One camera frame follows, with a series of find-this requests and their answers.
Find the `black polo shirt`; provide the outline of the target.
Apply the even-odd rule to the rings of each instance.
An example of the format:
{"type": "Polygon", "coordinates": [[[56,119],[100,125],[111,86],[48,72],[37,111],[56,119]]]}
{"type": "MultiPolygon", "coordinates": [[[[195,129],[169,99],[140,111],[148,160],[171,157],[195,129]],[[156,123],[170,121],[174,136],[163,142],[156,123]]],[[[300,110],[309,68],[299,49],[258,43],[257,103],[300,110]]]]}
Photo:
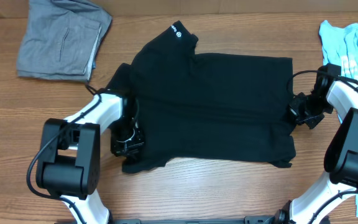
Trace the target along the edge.
{"type": "Polygon", "coordinates": [[[109,86],[135,95],[145,135],[122,171],[152,170],[176,157],[289,168],[296,155],[287,110],[292,59],[196,54],[197,42],[175,22],[116,70],[109,86]]]}

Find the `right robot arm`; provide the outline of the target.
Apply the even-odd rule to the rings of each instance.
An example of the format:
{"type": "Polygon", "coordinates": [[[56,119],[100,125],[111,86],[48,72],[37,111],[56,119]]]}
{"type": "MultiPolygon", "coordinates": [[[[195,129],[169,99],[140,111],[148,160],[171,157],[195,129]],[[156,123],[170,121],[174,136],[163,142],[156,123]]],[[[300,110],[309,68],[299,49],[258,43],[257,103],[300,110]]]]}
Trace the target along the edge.
{"type": "Polygon", "coordinates": [[[325,113],[337,111],[341,125],[327,148],[319,179],[267,223],[329,223],[331,211],[358,195],[358,81],[341,76],[341,67],[331,63],[315,74],[311,93],[295,95],[288,105],[291,120],[313,129],[325,113]]]}

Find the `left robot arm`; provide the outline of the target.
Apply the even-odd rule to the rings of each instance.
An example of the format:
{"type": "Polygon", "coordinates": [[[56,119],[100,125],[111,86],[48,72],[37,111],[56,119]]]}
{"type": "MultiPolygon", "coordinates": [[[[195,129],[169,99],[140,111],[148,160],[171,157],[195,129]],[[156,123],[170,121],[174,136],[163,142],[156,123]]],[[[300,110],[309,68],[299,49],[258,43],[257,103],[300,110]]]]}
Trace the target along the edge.
{"type": "Polygon", "coordinates": [[[33,194],[63,202],[75,223],[112,223],[112,213],[96,190],[101,135],[110,130],[111,152],[136,161],[145,144],[137,124],[140,106],[129,91],[87,89],[93,99],[83,109],[65,119],[46,120],[26,183],[33,194]]]}

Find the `folded grey shorts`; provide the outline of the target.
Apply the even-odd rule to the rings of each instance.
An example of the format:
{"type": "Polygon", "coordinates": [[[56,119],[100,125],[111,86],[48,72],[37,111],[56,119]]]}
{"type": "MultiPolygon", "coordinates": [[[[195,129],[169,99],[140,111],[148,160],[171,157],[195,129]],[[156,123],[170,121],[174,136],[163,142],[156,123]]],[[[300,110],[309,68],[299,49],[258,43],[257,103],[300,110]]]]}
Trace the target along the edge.
{"type": "Polygon", "coordinates": [[[30,0],[20,77],[87,83],[112,16],[87,0],[30,0]]]}

